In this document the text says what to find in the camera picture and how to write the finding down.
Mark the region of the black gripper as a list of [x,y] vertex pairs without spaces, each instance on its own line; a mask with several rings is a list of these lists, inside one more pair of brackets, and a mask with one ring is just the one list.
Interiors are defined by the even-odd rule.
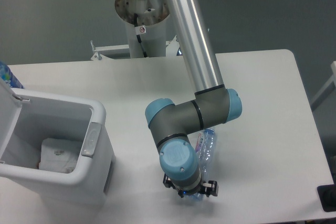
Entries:
[[192,188],[187,189],[187,188],[178,187],[171,181],[171,179],[168,177],[167,174],[164,174],[163,185],[166,188],[172,188],[176,190],[177,194],[180,197],[200,194],[202,190],[203,190],[203,194],[206,197],[210,197],[210,196],[217,197],[218,196],[218,182],[215,180],[209,180],[208,182],[205,182],[201,179],[197,185],[192,186]]

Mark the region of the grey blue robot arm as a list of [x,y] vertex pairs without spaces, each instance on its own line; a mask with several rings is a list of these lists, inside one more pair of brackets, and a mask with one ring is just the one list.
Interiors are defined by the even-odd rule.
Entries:
[[145,110],[162,170],[163,183],[178,195],[217,196],[218,183],[205,180],[203,167],[188,135],[238,118],[242,102],[234,89],[225,87],[209,43],[197,0],[162,0],[174,19],[177,39],[195,90],[195,99],[174,104],[157,99]]

